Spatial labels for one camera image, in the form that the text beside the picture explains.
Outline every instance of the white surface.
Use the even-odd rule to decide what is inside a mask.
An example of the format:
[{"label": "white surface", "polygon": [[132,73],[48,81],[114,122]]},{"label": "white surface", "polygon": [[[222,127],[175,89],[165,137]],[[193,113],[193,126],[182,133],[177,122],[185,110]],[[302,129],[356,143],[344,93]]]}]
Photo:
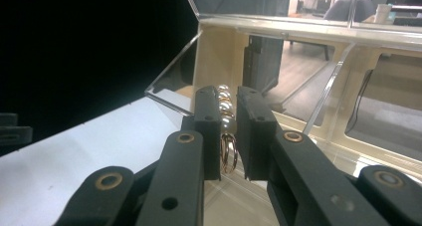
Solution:
[{"label": "white surface", "polygon": [[180,130],[182,116],[166,111],[144,98],[0,157],[0,225],[53,225],[91,173],[157,160]]}]

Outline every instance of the floor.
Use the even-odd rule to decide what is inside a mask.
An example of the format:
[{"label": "floor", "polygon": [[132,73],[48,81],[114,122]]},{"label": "floor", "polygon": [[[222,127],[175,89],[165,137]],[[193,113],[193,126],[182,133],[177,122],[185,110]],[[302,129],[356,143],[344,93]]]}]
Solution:
[{"label": "floor", "polygon": [[[422,160],[420,62],[420,58],[381,57],[356,100],[346,135]],[[323,48],[286,42],[279,84],[265,99],[273,111],[308,121],[334,67],[324,59]]]}]

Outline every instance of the black background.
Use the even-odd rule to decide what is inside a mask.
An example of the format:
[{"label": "black background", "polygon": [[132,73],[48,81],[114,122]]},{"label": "black background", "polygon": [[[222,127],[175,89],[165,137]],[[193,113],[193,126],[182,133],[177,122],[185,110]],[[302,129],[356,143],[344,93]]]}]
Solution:
[{"label": "black background", "polygon": [[142,98],[197,32],[187,0],[1,1],[0,113],[33,142]]}]

